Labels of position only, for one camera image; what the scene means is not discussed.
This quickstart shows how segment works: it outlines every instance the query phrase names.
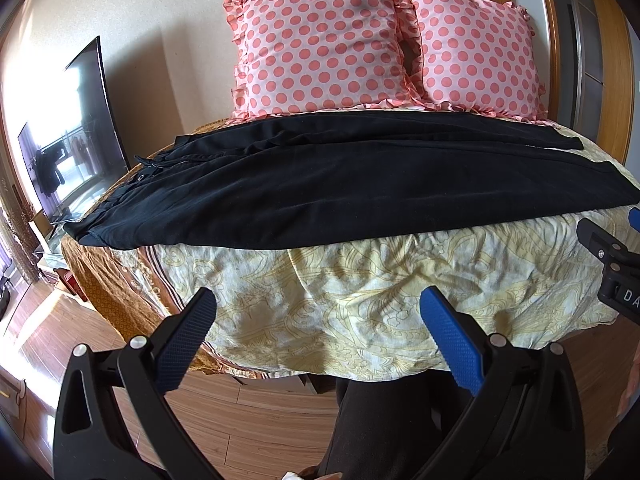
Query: wall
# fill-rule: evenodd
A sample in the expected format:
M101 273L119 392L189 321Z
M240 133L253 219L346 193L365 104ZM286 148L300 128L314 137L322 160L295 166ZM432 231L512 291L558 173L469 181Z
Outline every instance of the wall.
M523 6L529 13L529 25L536 33L532 40L533 55L538 69L538 76L546 87L547 93L542 96L541 101L545 107L549 106L549 80L551 78L549 61L549 23L546 14L545 0L513 0L516 4Z
M633 176L640 180L640 39L629 22L629 37L631 38L631 50L634 56L634 116L631 123L631 139L629 149L626 152L626 168Z
M129 158L227 117L237 54L222 1L27 0L0 53L10 139L46 107L52 79L97 35ZM13 156L26 173L20 153Z

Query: pillow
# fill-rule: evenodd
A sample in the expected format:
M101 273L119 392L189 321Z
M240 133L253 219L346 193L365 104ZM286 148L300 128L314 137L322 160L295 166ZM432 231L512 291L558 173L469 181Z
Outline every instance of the pillow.
M412 2L419 56L411 81L427 106L521 120L546 117L523 8L490 0Z
M399 1L225 0L239 49L232 118L416 105Z

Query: curved tv screen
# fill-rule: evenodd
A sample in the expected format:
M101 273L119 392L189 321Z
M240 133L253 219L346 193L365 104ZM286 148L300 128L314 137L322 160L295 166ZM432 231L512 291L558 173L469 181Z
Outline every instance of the curved tv screen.
M79 220L127 164L109 109L100 38L66 67L54 116L24 125L18 143L52 224Z

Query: bed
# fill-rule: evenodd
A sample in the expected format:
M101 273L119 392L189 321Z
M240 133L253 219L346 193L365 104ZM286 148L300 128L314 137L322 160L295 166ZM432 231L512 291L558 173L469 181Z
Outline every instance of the bed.
M638 186L623 166L580 140L583 156L610 160ZM62 247L89 300L124 339L152 332L199 287L215 290L218 319L194 368L247 378L308 372L391 380L445 366L417 309L430 285L516 346L540 348L612 323L615 311L596 296L601 265L579 245L575 226L590 218L635 251L640 236L628 224L629 209L287 251L183 244L119 251L69 236ZM321 315L316 304L324 307Z

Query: person's leg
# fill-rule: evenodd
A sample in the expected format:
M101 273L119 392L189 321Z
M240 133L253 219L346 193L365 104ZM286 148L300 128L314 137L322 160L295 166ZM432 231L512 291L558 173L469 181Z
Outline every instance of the person's leg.
M382 383L336 381L340 410L318 476L409 480L440 444L428 372Z
M445 438L473 396L469 390L456 384L451 372L427 370L425 374L428 378L431 407L440 414L440 431Z

